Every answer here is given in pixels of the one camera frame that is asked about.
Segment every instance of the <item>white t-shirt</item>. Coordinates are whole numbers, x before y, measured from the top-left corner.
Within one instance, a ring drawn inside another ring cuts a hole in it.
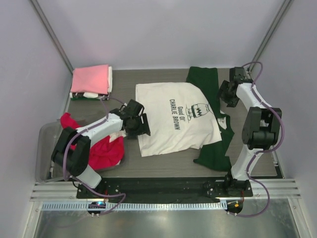
[[[191,83],[137,84],[136,101],[145,107],[151,131],[138,137],[142,157],[221,141],[207,99]]]

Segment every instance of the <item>clear plastic container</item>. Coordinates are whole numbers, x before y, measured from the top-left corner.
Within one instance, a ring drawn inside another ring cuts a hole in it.
[[[100,118],[103,115],[93,115],[89,118],[75,119],[81,126],[88,125]],[[51,155],[56,146],[58,138],[62,132],[62,127],[59,120],[48,123],[42,126],[39,134],[37,163],[36,163],[36,181],[40,183],[63,180],[62,167],[51,161]],[[97,172],[111,170],[119,167],[124,162],[124,156],[119,165],[108,167]]]

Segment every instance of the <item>folded pink shirt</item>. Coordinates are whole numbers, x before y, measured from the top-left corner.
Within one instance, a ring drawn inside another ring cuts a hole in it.
[[[73,71],[72,93],[108,94],[108,65],[76,68]]]

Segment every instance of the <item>white wall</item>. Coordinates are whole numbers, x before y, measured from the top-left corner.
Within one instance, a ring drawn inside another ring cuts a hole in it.
[[[283,0],[40,0],[74,67],[249,62]]]
[[[0,237],[18,238],[39,130],[59,116],[71,76],[27,0],[1,2],[0,45]]]
[[[317,237],[317,1],[294,1],[260,61],[257,85],[283,111],[279,149],[283,171],[295,178]]]

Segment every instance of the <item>red cloth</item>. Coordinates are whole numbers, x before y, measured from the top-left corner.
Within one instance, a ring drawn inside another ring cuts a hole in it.
[[[70,117],[69,113],[64,113],[60,118],[60,124],[63,128],[71,127],[73,129],[81,127],[77,122]],[[100,170],[107,167],[115,166],[123,158],[124,146],[123,137],[119,137],[112,142],[109,142],[110,136],[100,140],[90,148],[88,164],[93,170]]]

